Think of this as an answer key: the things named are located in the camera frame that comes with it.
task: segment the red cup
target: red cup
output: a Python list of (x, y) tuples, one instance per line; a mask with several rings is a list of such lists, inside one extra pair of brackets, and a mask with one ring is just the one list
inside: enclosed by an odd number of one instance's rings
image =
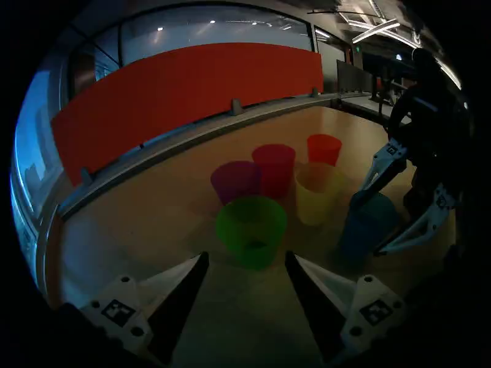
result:
[(210, 181), (226, 205), (240, 197), (260, 194), (261, 168), (250, 161), (232, 161), (213, 171)]
[(284, 144), (266, 144), (252, 152), (261, 167), (261, 194), (281, 198), (288, 194), (295, 166), (295, 150)]
[(327, 134), (314, 134), (307, 139), (310, 163), (325, 163), (335, 166), (342, 142)]

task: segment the ceiling light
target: ceiling light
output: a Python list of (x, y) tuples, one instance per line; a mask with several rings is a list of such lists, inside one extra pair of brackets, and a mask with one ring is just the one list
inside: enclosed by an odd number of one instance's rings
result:
[[(365, 28), (365, 29), (372, 29), (374, 28), (373, 25), (368, 25), (362, 21), (356, 21), (356, 20), (350, 20), (348, 22), (348, 24), (350, 26), (353, 26), (353, 27), (360, 27), (360, 28)], [(404, 38), (404, 37), (401, 37), (399, 36), (397, 33), (394, 33), (394, 32), (391, 32), (391, 31), (383, 31), (381, 32), (381, 34), (383, 34), (384, 36), (387, 36), (387, 37), (390, 37), (390, 38), (393, 38), (397, 41), (400, 41), (402, 42), (403, 44), (406, 44), (412, 48), (418, 48), (420, 47), (419, 45), (415, 44), (414, 42), (411, 42), (410, 40), (408, 40), (407, 38)]]
[(449, 78), (452, 80), (452, 82), (455, 83), (455, 85), (457, 86), (457, 88), (459, 90), (462, 89), (462, 85), (460, 84), (460, 81), (458, 80), (457, 76), (454, 74), (454, 72), (452, 71), (452, 69), (450, 69), (447, 64), (445, 64), (443, 61), (441, 61), (440, 59), (438, 58), (435, 58), (436, 61), (438, 62), (438, 64), (440, 65), (440, 68), (441, 70), (443, 70), (443, 72), (449, 76)]
[(320, 34), (321, 36), (324, 36), (326, 38), (331, 37), (326, 32), (319, 31), (318, 29), (315, 30), (315, 33)]
[(359, 34), (355, 38), (353, 38), (353, 43), (356, 44), (357, 42), (360, 42), (361, 40), (364, 40), (370, 36), (373, 36), (374, 34), (386, 31), (391, 28), (399, 27), (401, 23), (397, 21), (397, 19), (392, 19), (389, 20), (385, 23), (382, 23), (381, 25), (375, 26), (372, 29), (367, 30), (367, 32), (364, 32), (362, 34)]

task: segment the green cup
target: green cup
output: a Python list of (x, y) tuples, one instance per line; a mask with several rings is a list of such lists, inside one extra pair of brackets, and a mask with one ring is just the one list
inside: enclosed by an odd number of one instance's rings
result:
[(219, 239), (243, 266), (262, 269), (274, 260), (287, 215), (268, 197), (242, 197), (224, 206), (216, 228)]

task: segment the wall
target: wall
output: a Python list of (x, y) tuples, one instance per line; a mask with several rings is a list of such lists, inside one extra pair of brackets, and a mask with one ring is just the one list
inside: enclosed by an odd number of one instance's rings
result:
[(363, 69), (363, 51), (359, 45), (353, 45), (353, 65)]
[(322, 57), (324, 92), (335, 92), (338, 90), (338, 65), (336, 60), (344, 61), (344, 52), (323, 42), (318, 42), (317, 45)]
[(313, 88), (323, 90), (318, 53), (253, 43), (186, 47), (111, 73), (76, 96), (52, 129), (76, 185), (83, 167), (95, 173), (147, 140), (230, 110), (234, 98), (251, 105)]

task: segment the plastic cup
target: plastic cup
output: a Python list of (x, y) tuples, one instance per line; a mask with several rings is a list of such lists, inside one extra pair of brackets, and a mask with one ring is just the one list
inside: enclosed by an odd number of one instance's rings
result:
[(250, 161), (232, 161), (213, 171), (210, 178), (223, 205), (260, 193), (261, 169)]
[[(355, 193), (350, 203), (358, 195)], [(396, 229), (399, 221), (391, 200), (376, 193), (363, 207), (349, 211), (338, 243), (341, 253), (354, 261), (362, 260)]]
[(344, 176), (334, 166), (308, 163), (295, 175), (296, 214), (305, 225), (326, 221), (344, 184)]
[(282, 198), (288, 194), (295, 166), (295, 150), (284, 144), (267, 144), (252, 152), (261, 167), (261, 194)]
[(287, 228), (287, 215), (263, 196), (236, 199), (217, 218), (217, 235), (239, 262), (252, 269), (272, 263)]
[(314, 134), (307, 139), (310, 163), (325, 163), (335, 166), (342, 142), (327, 134)]

